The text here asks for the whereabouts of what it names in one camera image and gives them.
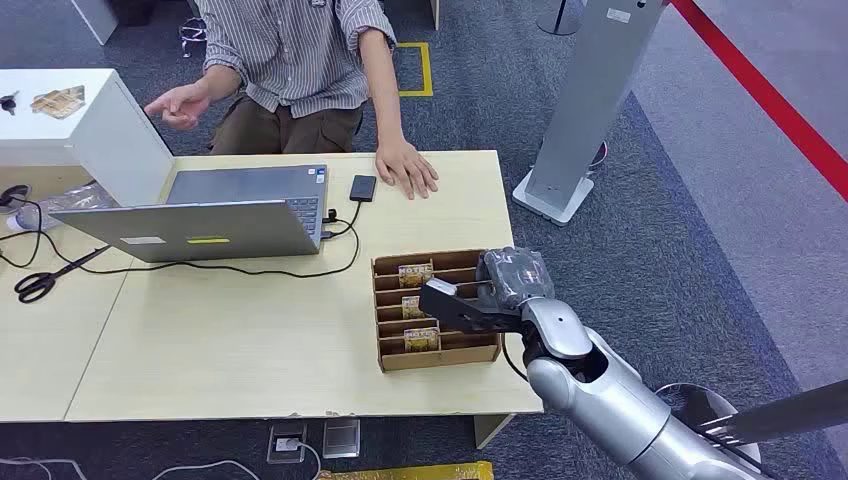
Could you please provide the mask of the person's right hand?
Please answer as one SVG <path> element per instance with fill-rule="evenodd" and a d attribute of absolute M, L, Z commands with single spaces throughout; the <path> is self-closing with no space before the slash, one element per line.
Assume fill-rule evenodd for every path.
<path fill-rule="evenodd" d="M 144 107 L 149 117 L 160 116 L 171 128 L 191 130 L 211 104 L 208 86 L 203 80 L 173 88 Z"/>

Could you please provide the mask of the person's left hand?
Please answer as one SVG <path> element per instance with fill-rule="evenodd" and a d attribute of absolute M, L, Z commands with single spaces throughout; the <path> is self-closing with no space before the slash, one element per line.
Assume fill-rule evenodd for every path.
<path fill-rule="evenodd" d="M 403 138 L 380 139 L 375 165 L 381 180 L 403 192 L 408 200 L 426 199 L 438 191 L 438 173 L 433 166 Z"/>

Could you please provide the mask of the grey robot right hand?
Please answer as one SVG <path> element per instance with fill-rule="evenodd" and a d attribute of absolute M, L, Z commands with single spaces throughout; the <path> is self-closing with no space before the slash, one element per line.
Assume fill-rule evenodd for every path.
<path fill-rule="evenodd" d="M 518 312 L 530 299 L 556 296 L 541 254 L 524 247 L 483 251 L 475 279 L 480 282 L 477 297 L 488 307 Z"/>

